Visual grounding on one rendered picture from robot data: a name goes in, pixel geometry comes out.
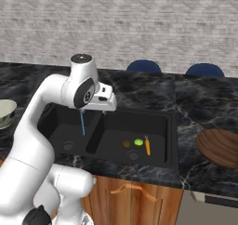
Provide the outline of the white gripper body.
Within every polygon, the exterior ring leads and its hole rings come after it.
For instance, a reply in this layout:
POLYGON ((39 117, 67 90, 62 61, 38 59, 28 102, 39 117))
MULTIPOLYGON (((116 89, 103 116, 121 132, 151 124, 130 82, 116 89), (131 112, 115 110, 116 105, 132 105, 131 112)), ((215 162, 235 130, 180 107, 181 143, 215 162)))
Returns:
POLYGON ((114 112, 117 108, 117 101, 114 94, 111 94, 108 98, 102 96, 94 96, 92 102, 96 110, 105 112, 114 112))

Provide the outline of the black double basin sink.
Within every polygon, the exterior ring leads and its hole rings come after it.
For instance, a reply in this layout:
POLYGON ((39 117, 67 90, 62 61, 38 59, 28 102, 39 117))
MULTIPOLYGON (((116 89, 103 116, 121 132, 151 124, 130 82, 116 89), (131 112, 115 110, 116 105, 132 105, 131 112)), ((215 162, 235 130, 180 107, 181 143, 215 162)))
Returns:
POLYGON ((55 153, 88 156, 126 164, 179 168, 177 118, 173 112, 119 108, 103 114, 84 113, 86 134, 82 134, 80 113, 52 104, 42 113, 38 130, 49 140, 55 153), (145 136, 151 156, 145 148, 145 136), (134 144, 142 139, 143 145, 134 144), (130 148, 123 147, 129 140, 130 148))

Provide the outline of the orange carrot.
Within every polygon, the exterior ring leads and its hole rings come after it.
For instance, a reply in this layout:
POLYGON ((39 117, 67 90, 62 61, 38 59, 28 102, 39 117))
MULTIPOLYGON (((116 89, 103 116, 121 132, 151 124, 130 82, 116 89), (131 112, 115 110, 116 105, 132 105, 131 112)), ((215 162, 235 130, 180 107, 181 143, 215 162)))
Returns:
POLYGON ((151 156, 151 144, 147 135, 145 136, 145 148, 147 155, 151 156))

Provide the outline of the brown wooden bowl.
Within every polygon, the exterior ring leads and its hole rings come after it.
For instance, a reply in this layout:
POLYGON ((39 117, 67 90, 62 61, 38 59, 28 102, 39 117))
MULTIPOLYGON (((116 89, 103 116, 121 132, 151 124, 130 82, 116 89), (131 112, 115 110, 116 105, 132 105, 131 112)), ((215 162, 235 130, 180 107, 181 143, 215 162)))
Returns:
POLYGON ((200 132, 195 141, 200 153, 214 165, 238 168, 238 134, 210 128, 200 132))

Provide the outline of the blue water stream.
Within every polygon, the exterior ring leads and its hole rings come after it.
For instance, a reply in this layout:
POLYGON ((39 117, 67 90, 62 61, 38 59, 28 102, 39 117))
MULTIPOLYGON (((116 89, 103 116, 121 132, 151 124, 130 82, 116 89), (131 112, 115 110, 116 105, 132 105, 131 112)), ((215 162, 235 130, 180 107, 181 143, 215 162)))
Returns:
POLYGON ((83 134, 83 136, 86 134, 86 132, 85 132, 85 124, 84 124, 84 113, 85 113, 85 110, 80 110, 80 117, 81 117, 81 125, 82 125, 82 134, 83 134))

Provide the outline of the blue chair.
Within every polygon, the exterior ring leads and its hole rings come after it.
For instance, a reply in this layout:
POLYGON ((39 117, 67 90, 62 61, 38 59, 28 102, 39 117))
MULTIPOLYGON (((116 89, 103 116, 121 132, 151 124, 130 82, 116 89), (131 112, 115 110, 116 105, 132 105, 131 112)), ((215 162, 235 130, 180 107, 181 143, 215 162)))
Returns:
POLYGON ((160 73, 159 65, 152 60, 135 60, 126 68, 128 71, 160 73))
POLYGON ((202 76, 214 76, 214 77, 224 77, 224 72, 219 68, 219 66, 211 63, 197 63, 193 64, 188 71, 188 75, 202 75, 202 76))

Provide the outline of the wooden cupboard door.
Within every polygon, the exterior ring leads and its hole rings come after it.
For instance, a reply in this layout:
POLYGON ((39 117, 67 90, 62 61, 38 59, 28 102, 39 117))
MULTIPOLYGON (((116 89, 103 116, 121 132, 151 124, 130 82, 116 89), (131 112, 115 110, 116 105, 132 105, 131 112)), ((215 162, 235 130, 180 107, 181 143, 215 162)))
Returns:
POLYGON ((131 225, 176 225, 183 195, 182 189, 133 182, 157 199, 147 199, 141 191, 131 189, 131 225))
POLYGON ((131 225, 131 189, 111 194, 110 191, 128 180, 94 175, 96 180, 91 193, 82 199, 83 208, 94 220, 95 225, 131 225))

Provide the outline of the grey dishwasher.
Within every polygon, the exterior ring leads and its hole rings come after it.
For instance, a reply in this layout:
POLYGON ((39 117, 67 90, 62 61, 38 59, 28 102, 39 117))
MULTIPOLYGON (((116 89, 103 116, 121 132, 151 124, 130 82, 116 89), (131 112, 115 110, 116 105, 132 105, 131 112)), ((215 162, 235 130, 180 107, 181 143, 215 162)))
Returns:
POLYGON ((185 191, 176 225, 238 225, 238 208, 195 202, 185 191))

